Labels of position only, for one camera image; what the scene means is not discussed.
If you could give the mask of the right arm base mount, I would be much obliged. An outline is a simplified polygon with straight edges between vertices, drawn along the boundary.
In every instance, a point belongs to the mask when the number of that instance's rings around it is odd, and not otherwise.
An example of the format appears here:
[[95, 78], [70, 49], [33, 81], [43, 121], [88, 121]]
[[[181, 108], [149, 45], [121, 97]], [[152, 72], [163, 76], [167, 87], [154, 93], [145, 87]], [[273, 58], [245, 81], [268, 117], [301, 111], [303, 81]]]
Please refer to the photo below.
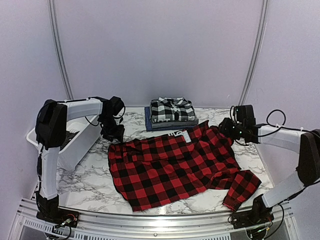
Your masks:
[[265, 223], [270, 223], [274, 220], [272, 212], [267, 212], [260, 215], [254, 215], [251, 210], [234, 212], [229, 216], [229, 223], [234, 229], [248, 228]]

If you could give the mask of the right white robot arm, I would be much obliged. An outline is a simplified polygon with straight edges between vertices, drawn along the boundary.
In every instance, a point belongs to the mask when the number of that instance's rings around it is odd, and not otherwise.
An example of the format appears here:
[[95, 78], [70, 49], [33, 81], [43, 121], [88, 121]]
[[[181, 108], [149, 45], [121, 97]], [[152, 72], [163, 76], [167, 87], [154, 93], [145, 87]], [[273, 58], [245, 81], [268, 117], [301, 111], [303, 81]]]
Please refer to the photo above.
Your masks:
[[231, 219], [234, 223], [261, 223], [271, 216], [273, 207], [294, 199], [306, 188], [320, 182], [319, 129], [290, 128], [283, 123], [272, 125], [268, 121], [257, 123], [252, 105], [233, 106], [229, 115], [218, 126], [226, 137], [298, 154], [294, 172], [271, 190], [256, 197], [250, 210], [233, 213]]

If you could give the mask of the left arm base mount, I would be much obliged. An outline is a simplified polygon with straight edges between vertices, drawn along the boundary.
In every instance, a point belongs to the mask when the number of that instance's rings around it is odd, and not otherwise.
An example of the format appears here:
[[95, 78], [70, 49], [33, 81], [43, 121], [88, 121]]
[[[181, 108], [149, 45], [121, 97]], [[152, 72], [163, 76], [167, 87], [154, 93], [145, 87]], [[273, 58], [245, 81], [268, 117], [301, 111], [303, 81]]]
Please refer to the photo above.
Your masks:
[[58, 209], [57, 216], [48, 216], [42, 212], [37, 212], [36, 218], [56, 224], [58, 227], [69, 226], [71, 228], [76, 228], [78, 225], [80, 213], [78, 211], [72, 211], [67, 209]]

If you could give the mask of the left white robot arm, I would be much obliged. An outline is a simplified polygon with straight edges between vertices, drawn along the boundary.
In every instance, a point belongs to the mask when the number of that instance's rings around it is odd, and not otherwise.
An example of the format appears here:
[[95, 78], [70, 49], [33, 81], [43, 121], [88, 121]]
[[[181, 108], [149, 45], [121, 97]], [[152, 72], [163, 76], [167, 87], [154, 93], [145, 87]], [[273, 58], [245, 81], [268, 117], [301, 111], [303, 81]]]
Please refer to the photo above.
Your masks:
[[56, 173], [59, 152], [67, 137], [67, 123], [72, 120], [96, 117], [93, 127], [100, 128], [102, 138], [123, 141], [123, 121], [126, 107], [120, 97], [111, 99], [88, 97], [77, 100], [55, 101], [48, 99], [39, 110], [35, 124], [35, 139], [38, 143], [37, 175], [39, 188], [36, 191], [38, 211], [58, 223], [63, 219], [59, 208]]

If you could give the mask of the red black plaid shirt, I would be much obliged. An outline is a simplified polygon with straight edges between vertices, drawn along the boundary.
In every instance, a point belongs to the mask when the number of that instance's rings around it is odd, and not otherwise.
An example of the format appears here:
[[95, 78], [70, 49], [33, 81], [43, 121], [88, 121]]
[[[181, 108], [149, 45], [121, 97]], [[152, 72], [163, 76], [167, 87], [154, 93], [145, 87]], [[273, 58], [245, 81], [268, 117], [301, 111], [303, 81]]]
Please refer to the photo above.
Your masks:
[[261, 180], [239, 166], [233, 139], [204, 121], [182, 133], [112, 144], [108, 166], [116, 191], [134, 212], [161, 207], [206, 190], [227, 190], [223, 205], [237, 211]]

